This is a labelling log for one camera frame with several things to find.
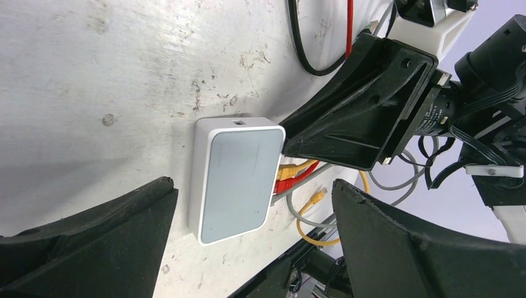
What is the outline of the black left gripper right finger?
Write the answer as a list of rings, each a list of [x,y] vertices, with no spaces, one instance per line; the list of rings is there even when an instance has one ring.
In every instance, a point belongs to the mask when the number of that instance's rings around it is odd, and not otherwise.
[[[343,179],[332,206],[355,297],[524,297],[525,246],[474,237]]]

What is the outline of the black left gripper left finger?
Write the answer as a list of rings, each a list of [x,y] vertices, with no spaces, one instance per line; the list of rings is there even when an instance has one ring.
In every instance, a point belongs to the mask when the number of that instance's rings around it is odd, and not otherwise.
[[[1,238],[1,296],[151,297],[177,198],[173,180],[160,177]]]

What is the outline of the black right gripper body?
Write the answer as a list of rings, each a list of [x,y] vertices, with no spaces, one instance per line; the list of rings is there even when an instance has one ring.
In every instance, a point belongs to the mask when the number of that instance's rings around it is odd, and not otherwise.
[[[452,81],[452,75],[442,70],[435,70],[428,87],[426,97],[430,104],[425,110],[415,135],[430,137],[451,137],[449,122],[457,110],[464,105],[465,90],[459,81]]]

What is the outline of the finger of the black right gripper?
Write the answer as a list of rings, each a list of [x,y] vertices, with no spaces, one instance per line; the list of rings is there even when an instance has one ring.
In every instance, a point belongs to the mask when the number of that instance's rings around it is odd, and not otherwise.
[[[360,34],[330,81],[281,122],[283,154],[364,171],[400,154],[429,110],[438,64],[405,43]]]

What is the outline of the white network switch box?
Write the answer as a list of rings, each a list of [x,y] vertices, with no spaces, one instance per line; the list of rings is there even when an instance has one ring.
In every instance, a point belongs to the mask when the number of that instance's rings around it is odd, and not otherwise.
[[[285,136],[282,126],[265,117],[196,121],[188,228],[201,245],[265,224]]]

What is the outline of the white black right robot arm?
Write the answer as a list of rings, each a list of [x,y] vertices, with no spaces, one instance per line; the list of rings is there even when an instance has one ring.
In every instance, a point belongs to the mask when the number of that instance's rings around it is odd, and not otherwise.
[[[413,136],[443,137],[424,152],[426,186],[464,169],[512,243],[525,243],[525,16],[455,64],[458,81],[422,45],[358,34],[334,77],[282,121],[287,157],[371,170]]]

